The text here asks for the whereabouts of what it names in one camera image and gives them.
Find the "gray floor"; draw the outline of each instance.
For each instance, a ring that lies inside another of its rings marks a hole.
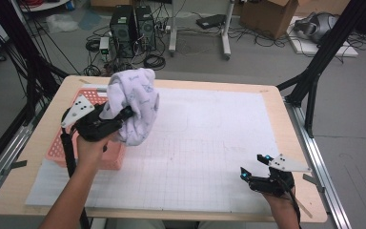
[[[85,10],[71,12],[76,21],[86,16]],[[102,18],[88,31],[55,33],[55,42],[78,71],[86,67],[85,38],[109,23]],[[185,33],[178,36],[178,53],[173,58],[165,52],[166,67],[157,72],[159,79],[229,82],[277,85],[301,73],[311,58],[295,54],[291,45],[284,48],[258,46],[254,37],[231,39],[232,57],[222,56],[220,38]],[[74,70],[55,50],[48,50],[54,65],[66,72]],[[358,58],[346,58],[344,64],[334,59],[323,73],[318,86],[314,133],[353,228],[366,228],[366,51]],[[25,104],[25,98],[9,61],[0,62],[0,135]],[[41,218],[2,217],[0,228],[35,228]],[[173,227],[188,223],[172,222]],[[249,228],[275,228],[271,223],[249,224]],[[324,224],[306,224],[304,228],[334,228]]]

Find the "wooden table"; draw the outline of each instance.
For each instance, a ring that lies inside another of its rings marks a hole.
[[[0,189],[0,215],[41,216],[48,207],[28,206],[26,198],[34,183],[45,153],[58,132],[61,116],[69,108],[76,92],[84,84],[108,84],[106,77],[69,76],[62,83],[49,108],[30,137],[18,161],[26,160],[28,165],[13,169]],[[227,92],[257,93],[263,96],[276,140],[278,151],[306,164],[295,129],[288,116],[278,89],[274,86],[225,84],[191,81],[155,80],[156,88],[200,89]],[[326,211],[315,186],[302,178],[302,173],[294,173],[296,197],[312,214],[312,218],[301,209],[301,221],[324,222]],[[138,218],[138,219],[186,219],[186,220],[244,220],[273,221],[271,216],[250,214],[123,210],[87,208],[89,217],[96,218]]]

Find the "pink plastic basket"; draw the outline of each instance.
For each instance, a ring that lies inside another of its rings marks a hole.
[[[84,95],[91,104],[102,104],[107,101],[107,97],[99,96],[95,89],[81,89],[76,96],[79,94]],[[64,149],[61,143],[61,128],[59,128],[58,133],[52,142],[49,150],[46,153],[46,159],[55,161],[59,166],[66,167]],[[75,133],[72,138],[73,150],[75,154],[75,158],[78,157],[77,148],[76,148],[76,138],[78,133]],[[108,149],[105,153],[103,153],[102,163],[100,165],[100,169],[103,170],[120,170],[124,154],[126,151],[126,147],[121,142],[112,142],[109,141]]]

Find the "grid paper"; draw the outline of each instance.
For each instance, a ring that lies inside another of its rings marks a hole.
[[[99,171],[88,207],[270,214],[240,179],[240,166],[266,177],[257,154],[276,156],[261,94],[158,89],[150,136],[128,147],[120,171]],[[66,169],[44,160],[28,205],[52,205]]]

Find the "white cloth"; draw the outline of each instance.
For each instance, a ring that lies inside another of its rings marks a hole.
[[[153,87],[155,73],[150,69],[127,70],[115,73],[107,89],[109,101],[105,104],[102,119],[113,119],[128,105],[134,116],[119,130],[116,140],[127,146],[141,144],[149,135],[159,106],[159,93]]]

